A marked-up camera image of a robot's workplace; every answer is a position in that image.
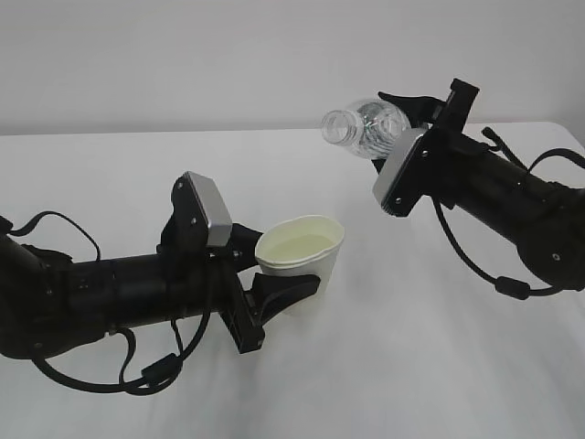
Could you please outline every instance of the white table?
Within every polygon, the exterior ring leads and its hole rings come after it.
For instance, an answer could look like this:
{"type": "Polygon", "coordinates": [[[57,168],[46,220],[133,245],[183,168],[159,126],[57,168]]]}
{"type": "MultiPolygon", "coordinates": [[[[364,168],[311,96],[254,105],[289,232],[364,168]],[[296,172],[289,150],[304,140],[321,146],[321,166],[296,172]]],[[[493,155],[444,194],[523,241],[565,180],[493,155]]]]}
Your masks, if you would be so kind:
{"type": "MultiPolygon", "coordinates": [[[[481,125],[468,132],[477,135],[481,125]]],[[[552,123],[493,125],[526,161],[580,150],[552,123]]],[[[90,395],[0,359],[0,436],[112,438],[582,438],[585,308],[580,294],[517,302],[459,261],[428,200],[407,219],[382,212],[371,164],[314,130],[0,137],[0,212],[16,225],[42,209],[69,214],[104,257],[154,251],[185,170],[213,177],[232,218],[267,230],[320,213],[346,227],[326,307],[279,316],[264,348],[240,356],[217,316],[176,384],[150,398],[90,395]]],[[[537,174],[584,186],[561,159],[537,174]]],[[[485,270],[537,281],[513,246],[459,210],[448,218],[485,270]]],[[[46,219],[27,241],[93,257],[67,224],[46,219]]],[[[243,276],[249,283],[252,273],[243,276]]],[[[197,319],[182,322],[189,338],[197,319]]],[[[174,349],[168,324],[137,331],[128,376],[174,349]]],[[[114,382],[123,338],[52,363],[114,382]]]]}

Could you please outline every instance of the white paper cup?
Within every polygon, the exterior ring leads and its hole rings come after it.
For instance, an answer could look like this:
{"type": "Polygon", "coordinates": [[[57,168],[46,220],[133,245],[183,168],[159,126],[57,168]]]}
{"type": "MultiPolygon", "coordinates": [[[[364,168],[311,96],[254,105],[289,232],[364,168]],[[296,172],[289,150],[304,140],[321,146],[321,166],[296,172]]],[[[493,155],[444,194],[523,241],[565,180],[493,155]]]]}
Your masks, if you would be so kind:
{"type": "Polygon", "coordinates": [[[344,236],[341,224],[320,215],[282,222],[262,235],[256,245],[256,260],[264,274],[314,274],[321,279],[317,293],[287,308],[286,314],[306,314],[321,302],[344,236]]]}

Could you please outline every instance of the plastic bottle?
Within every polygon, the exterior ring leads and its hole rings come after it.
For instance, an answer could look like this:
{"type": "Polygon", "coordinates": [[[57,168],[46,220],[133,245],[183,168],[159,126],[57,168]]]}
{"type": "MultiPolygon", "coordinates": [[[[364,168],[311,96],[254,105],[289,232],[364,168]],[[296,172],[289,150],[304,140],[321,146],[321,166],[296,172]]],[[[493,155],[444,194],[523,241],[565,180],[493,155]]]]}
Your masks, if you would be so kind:
{"type": "Polygon", "coordinates": [[[323,138],[354,155],[370,160],[386,158],[402,132],[410,128],[406,114],[382,100],[358,101],[345,110],[325,115],[323,138]]]}

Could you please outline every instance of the white wall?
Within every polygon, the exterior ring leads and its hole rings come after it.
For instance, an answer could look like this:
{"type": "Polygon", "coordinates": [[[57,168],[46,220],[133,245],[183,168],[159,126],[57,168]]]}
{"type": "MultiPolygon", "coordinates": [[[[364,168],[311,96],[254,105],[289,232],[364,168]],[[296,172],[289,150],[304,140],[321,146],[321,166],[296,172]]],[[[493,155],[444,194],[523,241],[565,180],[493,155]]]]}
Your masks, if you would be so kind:
{"type": "Polygon", "coordinates": [[[315,126],[377,90],[585,141],[582,0],[1,0],[0,134],[315,126]]]}

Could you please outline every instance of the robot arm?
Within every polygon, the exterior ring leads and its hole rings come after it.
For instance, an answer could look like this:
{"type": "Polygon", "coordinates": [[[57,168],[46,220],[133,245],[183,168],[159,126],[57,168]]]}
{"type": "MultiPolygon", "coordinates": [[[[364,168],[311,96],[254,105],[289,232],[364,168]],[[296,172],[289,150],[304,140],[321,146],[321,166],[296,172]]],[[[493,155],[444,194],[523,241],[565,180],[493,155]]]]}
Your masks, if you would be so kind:
{"type": "Polygon", "coordinates": [[[479,90],[460,80],[446,102],[380,93],[398,106],[412,129],[404,131],[379,172],[374,195],[390,215],[407,217],[418,200],[432,198],[439,221],[457,254],[498,292],[517,299],[551,295],[585,287],[585,190],[550,183],[532,175],[545,158],[561,156],[585,168],[585,159],[567,149],[553,149],[524,166],[491,130],[495,145],[462,134],[479,90]],[[505,158],[496,154],[501,151],[505,158]],[[502,235],[517,248],[524,265],[549,288],[485,273],[465,255],[442,214],[441,206],[458,206],[502,235]]]}
{"type": "Polygon", "coordinates": [[[48,214],[61,216],[57,212],[44,212],[21,230],[13,230],[3,219],[0,353],[32,359],[51,379],[77,390],[151,394],[176,378],[211,313],[221,315],[239,352],[246,353],[261,348],[262,326],[268,320],[316,292],[320,280],[312,275],[257,273],[251,290],[242,289],[238,273],[257,264],[254,250],[261,233],[232,223],[210,178],[185,173],[175,182],[171,199],[174,212],[155,254],[108,261],[101,259],[97,244],[96,261],[73,263],[67,254],[10,239],[26,235],[48,214]],[[132,351],[130,328],[198,315],[203,317],[192,342],[178,355],[144,369],[138,380],[125,382],[121,373],[118,384],[85,383],[65,377],[46,362],[105,333],[123,334],[132,351]]]}

